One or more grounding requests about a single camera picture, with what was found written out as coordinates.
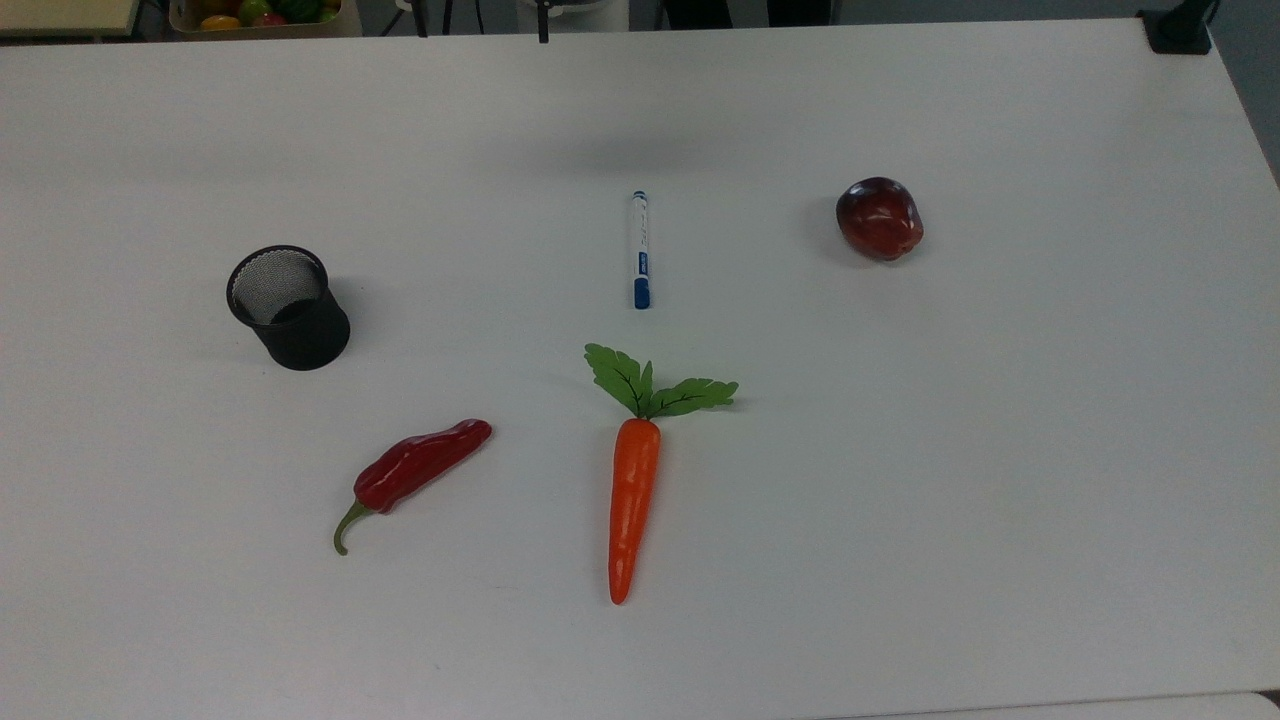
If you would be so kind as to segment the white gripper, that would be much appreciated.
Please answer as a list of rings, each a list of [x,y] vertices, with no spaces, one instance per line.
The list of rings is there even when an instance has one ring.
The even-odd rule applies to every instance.
[[[517,1],[518,33],[536,33],[548,44],[550,33],[628,32],[628,1]]]

